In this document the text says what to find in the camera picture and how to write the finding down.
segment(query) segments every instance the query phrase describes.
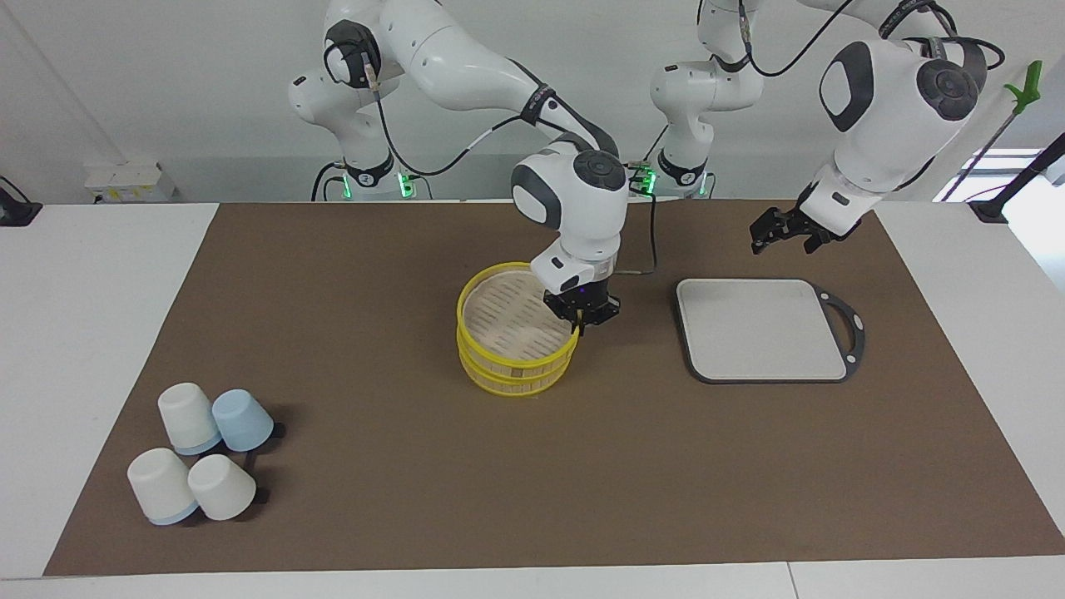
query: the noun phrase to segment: white cutting board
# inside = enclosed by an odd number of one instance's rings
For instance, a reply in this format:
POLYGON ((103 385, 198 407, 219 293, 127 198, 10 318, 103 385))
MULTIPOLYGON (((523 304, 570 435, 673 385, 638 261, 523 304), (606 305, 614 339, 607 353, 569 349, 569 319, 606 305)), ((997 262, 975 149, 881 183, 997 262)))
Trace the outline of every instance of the white cutting board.
POLYGON ((865 349, 862 319, 838 298, 801 279, 687 279, 677 311, 692 373, 706 383, 838 383, 865 349), (828 306, 855 339, 837 340, 828 306))

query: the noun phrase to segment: yellow rim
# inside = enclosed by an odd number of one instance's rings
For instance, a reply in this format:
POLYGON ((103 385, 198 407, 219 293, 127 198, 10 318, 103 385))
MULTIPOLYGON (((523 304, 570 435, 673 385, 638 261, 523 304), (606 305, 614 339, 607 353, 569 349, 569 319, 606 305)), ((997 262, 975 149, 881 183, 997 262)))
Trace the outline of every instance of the yellow rim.
POLYGON ((532 390, 532 391, 508 392, 508 391, 501 391, 498 389, 493 389, 493 388, 489 387, 488 385, 486 385, 485 383, 482 383, 480 381, 481 376, 471 369, 470 358, 468 358, 465 356, 465 354, 463 354, 462 352, 459 352, 459 361, 462 362, 462 369, 465 370, 466 375, 470 377, 470 381, 473 382, 474 385, 476 385, 477 387, 479 387, 480 389, 482 389, 482 390, 485 390, 485 391, 487 391, 489 393, 492 393, 493 395, 497 395, 497 396, 501 396, 501 398, 508 398, 508 399, 523 399, 523 398, 531 398, 531 396, 535 396, 535 395, 539 395, 540 393, 542 393, 542 392, 546 391, 547 389, 551 389, 552 387, 554 387, 555 384, 558 383, 562 378, 562 375, 566 374, 566 370, 570 367, 570 362, 567 361, 564 365, 562 365, 562 367, 559 370, 557 370, 557 371, 555 371, 555 372, 552 373, 552 374, 556 374, 557 373, 558 374, 558 378, 556 378, 555 381, 553 381, 553 382, 544 385, 543 387, 540 387, 539 389, 536 389, 536 390, 532 390))
POLYGON ((465 307, 465 301, 470 296, 470 293, 472 293, 473 290, 478 285, 480 285, 485 279, 487 279, 492 275, 505 271, 513 271, 519 269, 528 270, 528 268, 529 268, 528 262, 506 262, 504 264, 496 264, 489 269, 485 269, 484 271, 477 273, 477 276, 470 279, 470 282, 468 282, 465 287, 462 288, 462 293, 459 294, 459 303, 458 306, 455 308, 455 318, 458 320, 459 323, 459 336, 465 342, 465 344, 469 345, 471 350, 473 350, 474 352, 477 353, 477 355, 485 358, 486 360, 489 360, 492 363, 497 363, 499 366, 504 366, 507 368, 521 368, 521 369, 541 368, 550 365, 551 362, 559 358, 566 357, 568 353, 572 353, 572 350, 576 347, 577 341, 580 339, 579 331, 574 330, 573 335, 570 336, 570 340, 567 341, 566 344, 562 345, 560 350, 558 350, 557 352, 545 358, 541 358, 538 360, 511 360, 501 356, 496 356, 495 354, 489 352, 485 347, 481 347, 480 343, 477 343, 477 341, 473 338, 473 336, 470 335, 470 330, 466 329, 465 326, 465 320, 462 318, 462 309, 465 307))
POLYGON ((562 356, 561 358, 559 358, 562 361, 557 367, 553 368, 552 370, 548 370, 547 372, 542 372, 540 374, 535 374, 531 376, 508 376, 506 374, 487 370, 482 365, 480 365, 479 362, 477 362, 477 360, 473 359, 470 356, 469 346, 462 342, 462 336, 458 333, 458 330, 456 330, 455 337, 456 341, 459 344, 459 355, 462 356, 462 359, 466 361, 470 369, 476 372, 477 375, 484 376, 485 378, 488 378, 493 383, 498 383, 501 385, 529 385, 531 383, 543 381, 544 378, 554 375, 558 371, 564 370, 569 366, 570 360, 573 359, 572 355, 562 356))

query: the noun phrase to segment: blue cup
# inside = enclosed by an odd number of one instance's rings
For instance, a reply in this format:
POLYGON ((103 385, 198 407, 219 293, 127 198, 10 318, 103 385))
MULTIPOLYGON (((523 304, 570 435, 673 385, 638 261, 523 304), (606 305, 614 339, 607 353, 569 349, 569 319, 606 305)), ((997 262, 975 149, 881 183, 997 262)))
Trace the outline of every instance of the blue cup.
POLYGON ((274 419, 244 389, 219 395, 211 406, 211 414, 231 451, 251 451, 265 443, 274 433, 274 419))

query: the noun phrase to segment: black pole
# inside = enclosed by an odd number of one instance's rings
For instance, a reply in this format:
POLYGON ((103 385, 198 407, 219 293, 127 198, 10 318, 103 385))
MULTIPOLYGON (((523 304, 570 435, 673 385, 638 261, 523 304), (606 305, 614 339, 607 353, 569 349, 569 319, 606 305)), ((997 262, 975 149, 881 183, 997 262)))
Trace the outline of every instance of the black pole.
POLYGON ((0 187, 0 227, 24 227, 40 212, 35 201, 19 201, 0 187))
POLYGON ((1002 209, 1005 208, 1005 204, 1020 193, 1020 190, 1025 189, 1028 183, 1031 183, 1032 179, 1038 177, 1054 162, 1058 162, 1062 156, 1065 156, 1065 133, 1059 135, 1047 149, 1035 157, 1035 160, 1021 171, 1020 175, 1017 175, 1013 181, 1010 181, 1010 184, 1005 189, 995 196, 995 199, 970 201, 969 207, 985 223, 1006 223, 1007 221, 1002 216, 1002 209))

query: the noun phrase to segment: green plastic clip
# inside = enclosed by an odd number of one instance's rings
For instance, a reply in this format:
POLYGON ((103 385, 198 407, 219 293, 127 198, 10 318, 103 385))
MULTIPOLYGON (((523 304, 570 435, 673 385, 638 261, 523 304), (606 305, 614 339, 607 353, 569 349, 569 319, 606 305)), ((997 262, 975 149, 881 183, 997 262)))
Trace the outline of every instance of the green plastic clip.
POLYGON ((1017 107, 1013 109, 1013 113, 1020 114, 1025 112, 1025 109, 1029 104, 1038 100, 1043 96, 1039 95, 1039 77, 1043 75, 1043 61, 1035 61, 1028 65, 1028 75, 1025 76, 1025 88, 1018 90, 1016 85, 1005 84, 1005 88, 1013 92, 1014 96, 1017 96, 1017 107))

